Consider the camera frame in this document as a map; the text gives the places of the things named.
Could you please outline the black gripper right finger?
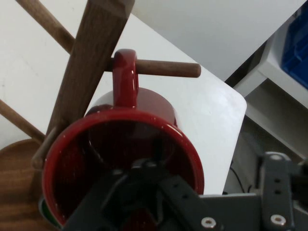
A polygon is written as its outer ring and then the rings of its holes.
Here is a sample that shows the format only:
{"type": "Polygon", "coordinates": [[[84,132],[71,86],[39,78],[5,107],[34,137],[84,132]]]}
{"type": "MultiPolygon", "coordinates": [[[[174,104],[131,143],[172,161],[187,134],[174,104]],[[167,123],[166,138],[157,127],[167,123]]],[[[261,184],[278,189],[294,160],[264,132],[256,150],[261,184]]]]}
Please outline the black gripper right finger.
{"type": "Polygon", "coordinates": [[[262,229],[308,229],[308,166],[282,153],[267,152],[260,169],[262,229]]]}

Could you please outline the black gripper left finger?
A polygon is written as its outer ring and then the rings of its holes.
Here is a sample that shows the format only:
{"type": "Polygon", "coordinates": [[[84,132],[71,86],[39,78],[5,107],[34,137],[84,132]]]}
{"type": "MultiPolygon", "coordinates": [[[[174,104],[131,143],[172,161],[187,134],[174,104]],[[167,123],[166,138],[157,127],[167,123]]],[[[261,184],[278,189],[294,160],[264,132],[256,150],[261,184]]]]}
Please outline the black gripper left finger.
{"type": "Polygon", "coordinates": [[[64,231],[122,231],[143,209],[159,231],[222,231],[205,202],[180,176],[149,160],[101,176],[64,224],[64,231]]]}

